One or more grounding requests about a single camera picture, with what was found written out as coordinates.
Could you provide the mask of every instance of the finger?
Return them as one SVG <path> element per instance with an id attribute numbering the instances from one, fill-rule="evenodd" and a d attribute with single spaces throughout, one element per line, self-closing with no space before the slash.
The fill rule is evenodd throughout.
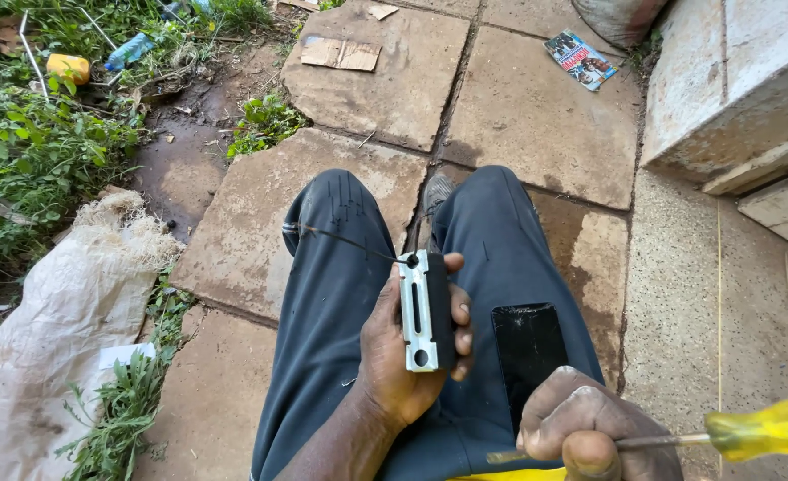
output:
<path id="1" fill-rule="evenodd" d="M 474 342 L 474 332 L 471 328 L 457 328 L 456 332 L 453 333 L 453 340 L 458 355 L 468 356 L 471 354 L 471 346 Z"/>
<path id="2" fill-rule="evenodd" d="M 602 384 L 597 383 L 583 372 L 572 366 L 560 366 L 531 393 L 521 413 L 520 429 L 535 432 L 542 420 L 552 413 L 561 402 L 568 399 L 575 389 L 584 386 L 600 389 L 609 397 L 615 397 Z"/>
<path id="3" fill-rule="evenodd" d="M 569 481 L 620 481 L 620 454 L 613 439 L 595 431 L 573 432 L 563 442 L 563 465 Z"/>
<path id="4" fill-rule="evenodd" d="M 376 300 L 371 318 L 378 318 L 384 322 L 397 323 L 400 313 L 400 267 L 397 263 L 391 267 L 388 281 L 382 286 Z"/>
<path id="5" fill-rule="evenodd" d="M 461 326 L 471 323 L 471 298 L 468 293 L 456 284 L 448 284 L 451 290 L 451 316 Z"/>
<path id="6" fill-rule="evenodd" d="M 535 432 L 524 432 L 524 447 L 537 460 L 554 460 L 573 432 L 598 431 L 611 439 L 634 435 L 634 420 L 602 391 L 592 386 L 575 389 L 546 417 Z"/>
<path id="7" fill-rule="evenodd" d="M 464 356 L 456 360 L 456 366 L 451 370 L 451 378 L 454 381 L 462 381 L 474 366 L 474 356 Z"/>
<path id="8" fill-rule="evenodd" d="M 448 274 L 453 274 L 465 265 L 465 258 L 460 253 L 450 253 L 444 255 L 444 265 L 448 268 Z"/>

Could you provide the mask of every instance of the dark blue pants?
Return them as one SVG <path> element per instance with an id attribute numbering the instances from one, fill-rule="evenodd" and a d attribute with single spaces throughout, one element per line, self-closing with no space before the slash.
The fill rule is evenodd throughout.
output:
<path id="1" fill-rule="evenodd" d="M 284 220 L 293 268 L 252 457 L 256 481 L 278 475 L 349 391 L 361 360 L 359 332 L 390 271 L 389 261 L 331 237 L 303 233 L 300 240 L 294 222 L 395 256 L 373 196 L 351 173 L 327 170 L 293 202 Z M 590 335 L 528 194 L 505 167 L 477 169 L 439 207 L 432 233 L 443 253 L 465 256 L 465 267 L 451 280 L 473 301 L 474 369 L 461 383 L 448 379 L 427 414 L 400 434 L 378 478 L 445 480 L 560 467 L 559 461 L 498 466 L 485 460 L 486 453 L 516 444 L 491 322 L 494 307 L 553 304 L 569 364 L 603 383 Z"/>

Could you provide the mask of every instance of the sneaker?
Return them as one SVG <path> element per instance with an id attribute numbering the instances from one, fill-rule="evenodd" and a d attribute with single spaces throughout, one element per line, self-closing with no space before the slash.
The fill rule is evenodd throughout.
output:
<path id="1" fill-rule="evenodd" d="M 426 183 L 421 204 L 424 206 L 424 216 L 429 226 L 432 226 L 432 217 L 439 210 L 442 202 L 451 196 L 454 187 L 453 181 L 441 173 L 433 175 Z M 441 252 L 432 235 L 430 235 L 430 239 L 426 244 L 426 250 L 431 253 Z"/>

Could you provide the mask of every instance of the magazine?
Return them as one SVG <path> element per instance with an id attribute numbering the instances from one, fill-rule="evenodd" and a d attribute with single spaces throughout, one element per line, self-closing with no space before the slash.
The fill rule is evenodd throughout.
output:
<path id="1" fill-rule="evenodd" d="M 598 90 L 602 82 L 616 73 L 616 67 L 608 59 L 569 29 L 543 45 L 572 78 L 590 90 Z"/>

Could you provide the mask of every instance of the black wire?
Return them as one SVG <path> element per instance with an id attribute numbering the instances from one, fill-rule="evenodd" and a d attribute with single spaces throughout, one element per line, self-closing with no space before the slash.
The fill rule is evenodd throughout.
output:
<path id="1" fill-rule="evenodd" d="M 291 223 L 291 224 L 295 225 L 297 227 L 300 227 L 300 228 L 306 228 L 307 230 L 309 230 L 311 232 L 319 232 L 320 234 L 325 234 L 325 235 L 328 235 L 329 237 L 334 237 L 335 239 L 337 239 L 339 241 L 346 242 L 350 246 L 356 246 L 359 249 L 362 249 L 366 253 L 370 253 L 370 254 L 373 254 L 374 256 L 378 256 L 378 257 L 382 257 L 384 259 L 388 259 L 391 262 L 399 262 L 400 264 L 408 264 L 409 263 L 409 261 L 400 260 L 400 259 L 395 258 L 395 257 L 388 257 L 388 256 L 384 255 L 383 253 L 378 253 L 376 251 L 371 251 L 367 247 L 362 246 L 361 244 L 359 244 L 358 242 L 354 242 L 352 240 L 347 239 L 346 237 L 341 237 L 340 235 L 337 235 L 337 234 L 332 234 L 331 232 L 325 231 L 325 230 L 323 230 L 321 228 L 311 227 L 310 225 L 305 225 L 305 224 L 300 224 L 300 223 Z"/>

